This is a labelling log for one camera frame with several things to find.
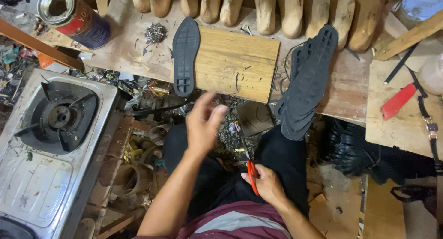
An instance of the stainless steel stove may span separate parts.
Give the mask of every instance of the stainless steel stove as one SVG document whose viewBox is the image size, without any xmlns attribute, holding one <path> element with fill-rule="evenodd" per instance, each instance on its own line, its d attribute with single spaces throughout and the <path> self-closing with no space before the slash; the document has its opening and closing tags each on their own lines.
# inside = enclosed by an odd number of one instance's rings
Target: stainless steel stove
<svg viewBox="0 0 443 239">
<path fill-rule="evenodd" d="M 72 238 L 117 103 L 112 85 L 34 70 L 0 136 L 0 236 Z"/>
</svg>

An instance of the stack of shoe soles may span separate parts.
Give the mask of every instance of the stack of shoe soles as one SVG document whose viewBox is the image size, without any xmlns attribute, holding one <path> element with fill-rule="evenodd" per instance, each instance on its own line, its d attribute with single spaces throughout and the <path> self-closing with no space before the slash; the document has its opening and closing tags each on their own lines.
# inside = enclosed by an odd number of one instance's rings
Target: stack of shoe soles
<svg viewBox="0 0 443 239">
<path fill-rule="evenodd" d="M 303 140 L 311 125 L 318 102 L 325 94 L 337 40 L 337 31 L 325 25 L 317 36 L 293 50 L 291 83 L 275 106 L 275 116 L 287 139 Z"/>
</svg>

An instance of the rubber sole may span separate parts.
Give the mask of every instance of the rubber sole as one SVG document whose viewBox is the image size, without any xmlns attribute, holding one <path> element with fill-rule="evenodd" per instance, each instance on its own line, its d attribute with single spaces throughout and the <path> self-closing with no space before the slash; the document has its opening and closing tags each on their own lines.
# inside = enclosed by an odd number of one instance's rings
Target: rubber sole
<svg viewBox="0 0 443 239">
<path fill-rule="evenodd" d="M 194 90 L 195 56 L 200 46 L 200 31 L 197 23 L 185 18 L 172 41 L 174 55 L 174 92 L 187 97 Z"/>
</svg>

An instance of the stove burner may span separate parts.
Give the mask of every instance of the stove burner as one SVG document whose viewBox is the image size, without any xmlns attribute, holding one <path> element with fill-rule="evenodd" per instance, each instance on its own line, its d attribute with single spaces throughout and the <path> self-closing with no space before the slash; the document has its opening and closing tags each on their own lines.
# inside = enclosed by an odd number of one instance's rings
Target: stove burner
<svg viewBox="0 0 443 239">
<path fill-rule="evenodd" d="M 70 126 L 74 123 L 77 116 L 75 109 L 67 106 L 56 106 L 49 113 L 48 123 L 51 127 L 59 129 Z"/>
<path fill-rule="evenodd" d="M 41 88 L 27 108 L 14 136 L 37 150 L 66 154 L 81 145 L 97 111 L 98 97 L 85 87 L 52 81 Z"/>
</svg>

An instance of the tin can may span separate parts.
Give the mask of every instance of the tin can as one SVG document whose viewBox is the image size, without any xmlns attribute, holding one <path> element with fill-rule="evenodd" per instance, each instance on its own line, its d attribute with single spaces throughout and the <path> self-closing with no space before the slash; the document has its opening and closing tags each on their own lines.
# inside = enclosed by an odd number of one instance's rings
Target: tin can
<svg viewBox="0 0 443 239">
<path fill-rule="evenodd" d="M 50 27 L 89 49 L 106 44 L 111 34 L 108 22 L 83 0 L 39 0 L 37 12 Z"/>
</svg>

